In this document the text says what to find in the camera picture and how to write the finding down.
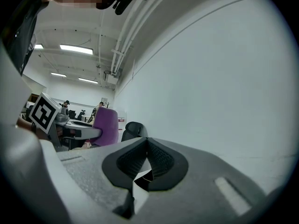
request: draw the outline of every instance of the chair backrest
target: chair backrest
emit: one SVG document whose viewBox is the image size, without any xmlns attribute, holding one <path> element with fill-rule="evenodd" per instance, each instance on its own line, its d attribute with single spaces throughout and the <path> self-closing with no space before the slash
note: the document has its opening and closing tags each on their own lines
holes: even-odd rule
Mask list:
<svg viewBox="0 0 299 224">
<path fill-rule="evenodd" d="M 80 112 L 80 114 L 77 117 L 77 120 L 81 120 L 82 119 L 82 115 L 84 115 L 84 114 L 85 114 L 85 112 Z"/>
<path fill-rule="evenodd" d="M 139 134 L 143 128 L 143 124 L 137 122 L 129 122 L 126 125 L 126 130 L 122 134 L 121 141 L 131 140 L 139 137 Z"/>
<path fill-rule="evenodd" d="M 74 119 L 75 116 L 76 116 L 75 111 L 74 110 L 69 110 L 69 117 L 70 117 L 70 119 Z"/>
<path fill-rule="evenodd" d="M 134 135 L 131 135 L 130 132 L 128 132 L 127 130 L 125 130 L 123 133 L 122 133 L 122 138 L 121 138 L 121 141 L 126 141 L 126 140 L 132 140 L 136 138 Z"/>
<path fill-rule="evenodd" d="M 118 115 L 115 110 L 99 107 L 94 117 L 94 128 L 102 130 L 98 138 L 90 139 L 91 144 L 106 146 L 117 143 L 118 140 Z"/>
<path fill-rule="evenodd" d="M 28 122 L 32 122 L 32 120 L 29 118 L 32 108 L 33 108 L 33 105 L 29 106 L 29 108 L 26 110 L 26 121 L 28 121 Z"/>
</svg>

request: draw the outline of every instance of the white pipe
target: white pipe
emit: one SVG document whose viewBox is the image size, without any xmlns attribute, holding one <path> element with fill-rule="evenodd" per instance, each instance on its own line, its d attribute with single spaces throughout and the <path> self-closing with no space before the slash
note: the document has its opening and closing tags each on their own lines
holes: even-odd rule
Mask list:
<svg viewBox="0 0 299 224">
<path fill-rule="evenodd" d="M 139 30 L 141 29 L 141 27 L 144 25 L 144 23 L 146 22 L 146 20 L 149 18 L 149 16 L 152 14 L 152 12 L 157 8 L 157 6 L 160 5 L 160 3 L 162 2 L 163 0 L 158 0 L 153 6 L 152 8 L 146 13 L 146 15 L 142 18 L 141 22 L 139 23 L 137 29 L 135 29 L 134 33 L 132 32 L 132 38 L 131 37 L 127 37 L 125 43 L 124 43 L 124 46 L 123 46 L 123 49 L 125 49 L 124 51 L 122 51 L 122 53 L 126 54 L 128 52 L 128 49 L 130 48 L 133 40 L 135 39 L 136 35 L 138 34 Z M 114 70 L 114 73 L 116 74 L 117 71 L 119 70 L 120 66 L 121 66 L 121 63 L 124 59 L 124 56 L 121 57 L 121 59 L 119 59 L 119 61 L 117 62 L 117 65 L 115 67 L 115 70 Z"/>
<path fill-rule="evenodd" d="M 121 52 L 124 53 L 125 50 L 128 50 L 127 49 L 127 45 L 132 37 L 132 34 L 133 32 L 135 31 L 136 27 L 138 26 L 139 22 L 141 21 L 141 19 L 143 18 L 143 16 L 147 13 L 148 9 L 150 8 L 150 6 L 153 5 L 153 3 L 155 2 L 156 0 L 149 0 L 147 2 L 147 4 L 142 8 L 142 10 L 140 11 L 140 13 L 138 14 L 137 18 L 135 19 L 133 25 L 131 26 L 131 29 L 129 31 L 129 34 L 122 46 L 122 49 L 121 49 Z M 120 64 L 121 64 L 121 61 L 123 60 L 122 57 L 120 57 L 120 59 L 118 59 L 117 61 L 117 64 L 116 64 L 116 67 L 114 69 L 114 73 L 116 73 L 116 71 L 118 70 L 118 68 L 120 67 Z"/>
<path fill-rule="evenodd" d="M 105 17 L 105 11 L 102 11 L 101 27 L 100 27 L 100 34 L 99 34 L 99 63 L 100 63 L 100 67 L 101 67 L 101 43 L 102 43 L 102 32 L 103 32 L 104 17 Z M 101 86 L 103 87 L 101 75 L 102 75 L 102 72 L 101 72 L 101 69 L 100 69 L 100 81 L 101 81 Z"/>
<path fill-rule="evenodd" d="M 126 21 L 125 21 L 124 25 L 122 26 L 120 36 L 118 37 L 117 44 L 115 47 L 116 51 L 118 51 L 118 49 L 120 48 L 120 44 L 122 42 L 123 35 L 128 28 L 130 19 L 133 17 L 134 13 L 137 11 L 137 9 L 139 8 L 139 6 L 142 4 L 143 1 L 144 0 L 136 0 L 132 9 L 130 10 L 130 12 L 126 18 Z M 113 54 L 113 59 L 112 59 L 112 64 L 111 64 L 111 73 L 113 72 L 115 60 L 116 60 L 116 53 Z"/>
</svg>

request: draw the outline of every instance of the office room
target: office room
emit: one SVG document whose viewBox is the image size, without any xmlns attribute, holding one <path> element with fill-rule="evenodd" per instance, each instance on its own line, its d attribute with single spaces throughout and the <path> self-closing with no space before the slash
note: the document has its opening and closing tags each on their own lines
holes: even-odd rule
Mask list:
<svg viewBox="0 0 299 224">
<path fill-rule="evenodd" d="M 299 49 L 279 1 L 21 1 L 1 33 L 1 167 L 26 219 L 255 223 L 283 207 Z"/>
</svg>

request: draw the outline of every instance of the gray plastic surface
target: gray plastic surface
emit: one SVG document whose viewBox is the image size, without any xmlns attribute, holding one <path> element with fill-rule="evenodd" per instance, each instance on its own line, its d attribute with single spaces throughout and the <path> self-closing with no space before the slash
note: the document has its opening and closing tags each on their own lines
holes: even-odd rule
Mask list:
<svg viewBox="0 0 299 224">
<path fill-rule="evenodd" d="M 0 40 L 0 80 L 0 124 L 15 125 L 31 94 L 31 89 L 11 62 L 2 40 Z"/>
<path fill-rule="evenodd" d="M 58 113 L 55 117 L 55 120 L 54 122 L 57 124 L 57 125 L 61 125 L 61 126 L 64 126 L 66 125 L 67 121 L 69 120 L 69 116 L 66 115 L 66 114 L 63 114 L 63 113 Z"/>
<path fill-rule="evenodd" d="M 59 159 L 76 181 L 98 204 L 108 209 L 117 206 L 113 188 L 103 176 L 101 163 L 108 154 L 133 143 L 128 140 L 116 145 L 92 150 L 78 150 L 58 153 Z M 223 223 L 237 218 L 214 181 L 227 178 L 250 203 L 256 205 L 265 198 L 263 191 L 248 177 L 217 156 L 173 142 L 158 140 L 161 144 L 180 152 L 189 163 L 185 178 L 173 189 L 163 192 L 149 192 L 144 206 L 131 218 L 139 224 L 180 223 Z"/>
<path fill-rule="evenodd" d="M 253 181 L 220 158 L 155 139 L 180 152 L 188 160 L 189 169 L 171 190 L 149 192 L 139 212 L 126 220 L 112 211 L 124 204 L 128 190 L 113 186 L 101 166 L 107 155 L 139 138 L 56 153 L 50 142 L 39 142 L 31 132 L 14 126 L 0 126 L 0 130 L 0 163 L 4 175 L 28 207 L 48 223 L 236 223 L 238 216 L 215 186 L 218 177 L 228 179 L 253 207 L 265 200 Z"/>
<path fill-rule="evenodd" d="M 54 145 L 54 147 L 61 147 L 62 145 L 60 144 L 57 131 L 56 131 L 56 125 L 53 122 L 51 125 L 51 128 L 48 133 L 48 137 L 50 138 L 51 143 Z"/>
</svg>

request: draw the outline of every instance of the ceiling light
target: ceiling light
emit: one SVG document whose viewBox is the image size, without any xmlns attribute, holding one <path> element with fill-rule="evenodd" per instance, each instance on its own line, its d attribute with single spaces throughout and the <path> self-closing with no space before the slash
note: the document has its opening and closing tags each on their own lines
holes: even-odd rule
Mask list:
<svg viewBox="0 0 299 224">
<path fill-rule="evenodd" d="M 54 76 L 59 76 L 59 77 L 66 77 L 66 75 L 63 75 L 63 74 L 57 74 L 57 73 L 53 73 L 53 72 L 51 72 L 51 74 Z"/>
<path fill-rule="evenodd" d="M 98 82 L 96 82 L 96 81 L 93 81 L 93 80 L 86 80 L 86 79 L 82 79 L 82 78 L 79 78 L 79 80 L 83 80 L 83 81 L 87 81 L 87 82 L 91 82 L 91 83 L 98 83 Z"/>
<path fill-rule="evenodd" d="M 93 54 L 93 49 L 90 48 L 83 48 L 83 47 L 77 47 L 77 46 L 70 46 L 70 45 L 60 45 L 60 48 L 62 50 L 71 50 L 71 51 L 77 51 L 77 52 L 82 52 L 82 53 L 87 53 L 92 55 Z"/>
<path fill-rule="evenodd" d="M 43 45 L 42 44 L 36 44 L 34 49 L 43 49 Z"/>
</svg>

